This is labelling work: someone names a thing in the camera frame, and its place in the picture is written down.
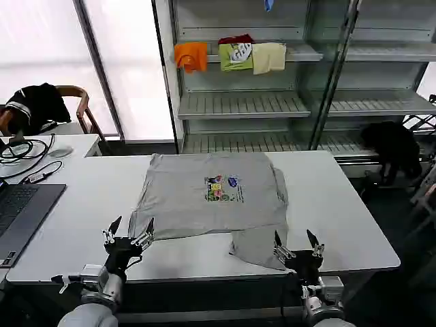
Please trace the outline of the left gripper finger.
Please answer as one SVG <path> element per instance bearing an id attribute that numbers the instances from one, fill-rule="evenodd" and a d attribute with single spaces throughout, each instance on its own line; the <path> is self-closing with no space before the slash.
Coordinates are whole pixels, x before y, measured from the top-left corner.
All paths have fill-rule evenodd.
<path id="1" fill-rule="evenodd" d="M 122 216 L 119 216 L 117 219 L 115 219 L 109 225 L 109 228 L 102 230 L 102 235 L 104 237 L 104 243 L 113 243 L 114 242 L 114 236 L 119 228 L 121 220 L 122 220 Z"/>
<path id="2" fill-rule="evenodd" d="M 131 244 L 136 247 L 149 247 L 155 237 L 155 219 L 151 218 L 147 227 L 140 233 L 138 237 L 131 241 Z"/>

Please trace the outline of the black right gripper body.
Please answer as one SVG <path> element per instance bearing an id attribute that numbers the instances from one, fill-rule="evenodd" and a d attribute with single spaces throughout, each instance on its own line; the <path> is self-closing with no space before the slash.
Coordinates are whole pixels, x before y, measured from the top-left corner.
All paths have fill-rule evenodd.
<path id="1" fill-rule="evenodd" d="M 312 250 L 295 251 L 294 257 L 285 259 L 284 265 L 294 270 L 303 283 L 317 283 L 322 256 L 314 255 Z"/>

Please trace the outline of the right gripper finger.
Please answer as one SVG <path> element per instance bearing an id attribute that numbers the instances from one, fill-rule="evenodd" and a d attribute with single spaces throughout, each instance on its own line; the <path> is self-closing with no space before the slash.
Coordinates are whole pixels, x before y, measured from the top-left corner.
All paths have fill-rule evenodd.
<path id="1" fill-rule="evenodd" d="M 312 233 L 310 230 L 306 230 L 306 232 L 309 242 L 311 243 L 312 246 L 312 250 L 313 250 L 312 255 L 317 258 L 322 258 L 324 252 L 324 243 L 320 243 L 317 239 L 317 236 L 314 235 L 314 233 Z"/>
<path id="2" fill-rule="evenodd" d="M 274 254 L 280 262 L 287 262 L 294 258 L 294 253 L 282 244 L 277 231 L 275 231 Z"/>

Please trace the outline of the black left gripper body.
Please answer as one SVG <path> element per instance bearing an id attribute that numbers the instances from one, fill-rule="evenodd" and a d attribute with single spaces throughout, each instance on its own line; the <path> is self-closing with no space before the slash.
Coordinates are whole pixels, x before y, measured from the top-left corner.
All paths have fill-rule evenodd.
<path id="1" fill-rule="evenodd" d="M 104 244 L 108 254 L 104 266 L 108 273 L 126 278 L 125 271 L 129 267 L 130 259 L 142 257 L 142 246 L 131 242 L 132 240 L 128 237 L 115 237 L 113 243 L 106 242 Z"/>

